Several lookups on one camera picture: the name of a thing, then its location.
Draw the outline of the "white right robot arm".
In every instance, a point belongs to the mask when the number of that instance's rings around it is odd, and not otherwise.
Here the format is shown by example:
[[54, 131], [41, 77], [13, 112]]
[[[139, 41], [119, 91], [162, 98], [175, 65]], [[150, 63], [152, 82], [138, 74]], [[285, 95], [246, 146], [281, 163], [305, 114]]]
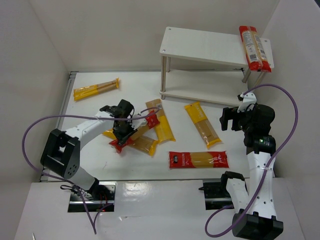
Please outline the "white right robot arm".
[[274, 240], [284, 231], [277, 219], [272, 190], [276, 141], [269, 134], [275, 111], [263, 104], [250, 104], [243, 110], [225, 107], [219, 121], [227, 130], [244, 132], [244, 145], [249, 164], [249, 183], [240, 173], [226, 171], [222, 184], [229, 193], [235, 214], [232, 219], [234, 237], [246, 240]]

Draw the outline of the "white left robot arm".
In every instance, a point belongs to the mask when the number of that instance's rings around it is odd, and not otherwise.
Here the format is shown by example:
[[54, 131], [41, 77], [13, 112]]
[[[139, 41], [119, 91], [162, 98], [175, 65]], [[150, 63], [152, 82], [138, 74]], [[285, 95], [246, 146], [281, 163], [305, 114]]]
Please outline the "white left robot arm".
[[119, 127], [120, 137], [131, 133], [134, 130], [132, 122], [117, 119], [127, 119], [133, 110], [134, 106], [122, 99], [118, 105], [106, 105], [100, 108], [93, 119], [86, 120], [75, 127], [65, 131], [58, 128], [52, 130], [40, 163], [60, 177], [71, 181], [92, 197], [97, 198], [103, 195], [107, 191], [106, 187], [100, 185], [97, 178], [80, 166], [81, 150], [91, 140], [112, 127]]

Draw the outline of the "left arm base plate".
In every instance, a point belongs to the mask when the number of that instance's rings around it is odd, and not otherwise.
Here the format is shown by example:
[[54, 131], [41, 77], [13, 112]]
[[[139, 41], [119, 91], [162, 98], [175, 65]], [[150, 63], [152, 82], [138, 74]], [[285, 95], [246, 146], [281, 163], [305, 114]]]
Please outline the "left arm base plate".
[[[105, 187], [103, 193], [99, 193], [97, 196], [92, 196], [83, 189], [80, 189], [82, 197], [85, 200], [85, 204], [89, 212], [98, 212], [105, 207], [102, 212], [113, 212], [115, 208], [115, 193], [117, 183], [115, 181], [102, 181], [100, 185]], [[85, 207], [80, 196], [80, 193], [72, 185], [62, 184], [60, 189], [63, 191], [69, 191], [69, 213], [82, 213], [85, 212]]]

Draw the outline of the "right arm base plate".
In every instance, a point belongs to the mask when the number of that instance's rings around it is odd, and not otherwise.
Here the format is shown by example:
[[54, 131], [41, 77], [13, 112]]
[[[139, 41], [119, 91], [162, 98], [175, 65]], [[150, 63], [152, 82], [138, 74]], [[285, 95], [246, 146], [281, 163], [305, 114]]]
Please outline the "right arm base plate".
[[205, 209], [219, 210], [225, 206], [232, 206], [230, 194], [222, 189], [220, 181], [204, 181], [203, 186], [198, 189], [204, 194]]

